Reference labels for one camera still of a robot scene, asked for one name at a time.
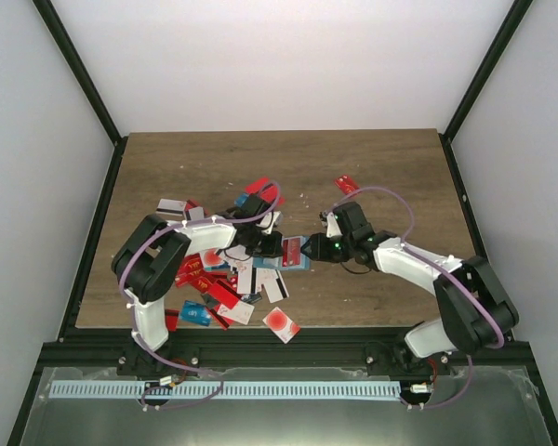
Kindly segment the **teal card holder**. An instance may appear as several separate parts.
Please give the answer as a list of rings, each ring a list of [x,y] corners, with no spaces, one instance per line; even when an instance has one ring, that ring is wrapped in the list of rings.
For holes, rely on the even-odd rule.
[[[303,271],[311,268],[311,260],[301,252],[301,247],[309,240],[306,236],[284,237],[283,255],[275,258],[254,257],[253,266],[280,271]]]

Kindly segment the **white card red circle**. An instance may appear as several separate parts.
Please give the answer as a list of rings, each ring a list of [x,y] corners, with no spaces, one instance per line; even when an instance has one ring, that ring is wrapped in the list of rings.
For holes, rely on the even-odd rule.
[[[284,343],[289,343],[300,327],[280,308],[274,308],[264,318],[263,323]]]

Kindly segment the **red VIP card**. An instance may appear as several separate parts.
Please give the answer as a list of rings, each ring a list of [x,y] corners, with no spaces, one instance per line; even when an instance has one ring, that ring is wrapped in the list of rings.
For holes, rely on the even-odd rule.
[[[302,254],[301,254],[301,237],[289,237],[283,239],[283,267],[299,267],[303,264]]]

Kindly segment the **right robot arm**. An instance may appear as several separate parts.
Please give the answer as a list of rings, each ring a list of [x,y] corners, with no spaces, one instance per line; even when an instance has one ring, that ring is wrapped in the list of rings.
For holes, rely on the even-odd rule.
[[[435,297],[439,317],[413,327],[394,351],[401,372],[416,374],[436,353],[459,351],[471,356],[482,348],[502,348],[505,334],[518,324],[515,305],[484,258],[442,256],[393,232],[375,231],[356,202],[341,204],[321,219],[325,230],[311,235],[300,248],[310,260],[334,264],[353,260]]]

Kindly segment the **white magnetic stripe card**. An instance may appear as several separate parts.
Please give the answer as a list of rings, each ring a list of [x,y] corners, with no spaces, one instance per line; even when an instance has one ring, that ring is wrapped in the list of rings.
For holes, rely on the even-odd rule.
[[[279,271],[272,271],[272,275],[263,281],[263,288],[271,303],[277,303],[289,298],[289,292]]]

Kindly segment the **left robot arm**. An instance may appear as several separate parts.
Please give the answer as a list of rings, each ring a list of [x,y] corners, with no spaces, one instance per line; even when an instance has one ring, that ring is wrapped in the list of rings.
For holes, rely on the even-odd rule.
[[[113,257],[112,271],[132,314],[131,335],[142,347],[139,365],[152,375],[171,364],[164,297],[186,256],[209,249],[242,246],[253,257],[283,254],[282,234],[274,229],[281,193],[269,202],[251,193],[242,205],[219,215],[170,222],[157,214],[143,218]]]

